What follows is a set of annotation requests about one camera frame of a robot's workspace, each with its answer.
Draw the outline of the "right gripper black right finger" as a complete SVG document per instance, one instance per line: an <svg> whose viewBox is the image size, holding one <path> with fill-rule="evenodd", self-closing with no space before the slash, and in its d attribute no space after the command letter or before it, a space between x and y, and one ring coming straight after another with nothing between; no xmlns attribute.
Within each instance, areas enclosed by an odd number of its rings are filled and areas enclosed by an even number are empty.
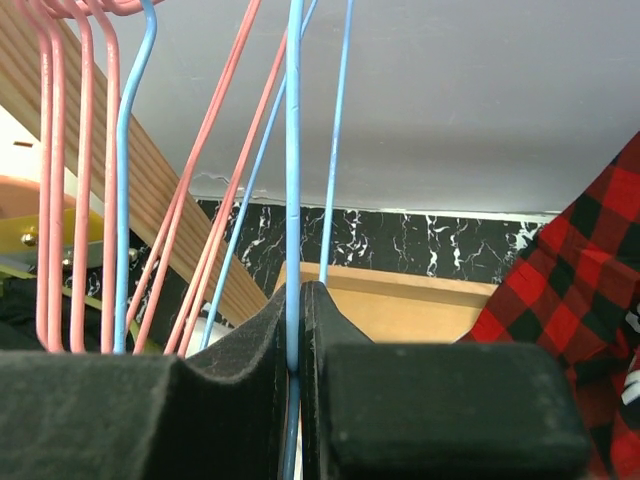
<svg viewBox="0 0 640 480"><path fill-rule="evenodd" d="M590 440L563 371L530 343L376 343L301 287L307 479L580 479Z"/></svg>

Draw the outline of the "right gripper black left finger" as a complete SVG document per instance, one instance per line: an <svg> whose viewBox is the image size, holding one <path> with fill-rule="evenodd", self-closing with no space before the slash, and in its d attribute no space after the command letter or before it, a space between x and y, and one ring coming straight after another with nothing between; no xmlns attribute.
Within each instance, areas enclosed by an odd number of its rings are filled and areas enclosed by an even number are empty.
<svg viewBox="0 0 640 480"><path fill-rule="evenodd" d="M189 357L49 354L35 288L1 297L1 475L5 479L283 479L284 303Z"/></svg>

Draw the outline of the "white shirt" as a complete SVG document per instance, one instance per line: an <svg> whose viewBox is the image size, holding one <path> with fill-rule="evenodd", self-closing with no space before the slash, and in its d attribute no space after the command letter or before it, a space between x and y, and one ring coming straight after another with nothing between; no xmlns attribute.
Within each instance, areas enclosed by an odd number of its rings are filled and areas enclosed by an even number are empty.
<svg viewBox="0 0 640 480"><path fill-rule="evenodd" d="M200 351L202 338L205 334L206 323L207 319L204 317L198 317L196 319L194 330L192 332L191 339L185 354L186 357L193 356ZM232 326L223 325L217 321L214 321L207 345L210 346L213 343L217 342L219 339L223 338L229 332L231 332L232 329Z"/></svg>

